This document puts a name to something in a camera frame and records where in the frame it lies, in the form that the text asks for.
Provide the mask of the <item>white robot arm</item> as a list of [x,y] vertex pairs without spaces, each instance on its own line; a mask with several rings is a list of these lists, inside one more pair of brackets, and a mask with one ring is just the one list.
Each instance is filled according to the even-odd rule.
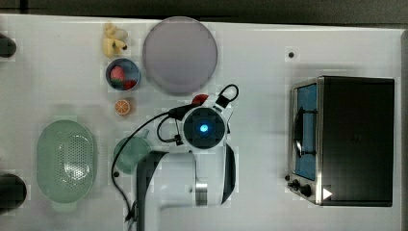
[[153,150],[137,164],[135,231],[160,231],[166,208],[218,207],[234,191],[236,163],[227,143],[234,108],[223,95],[173,108],[176,147]]

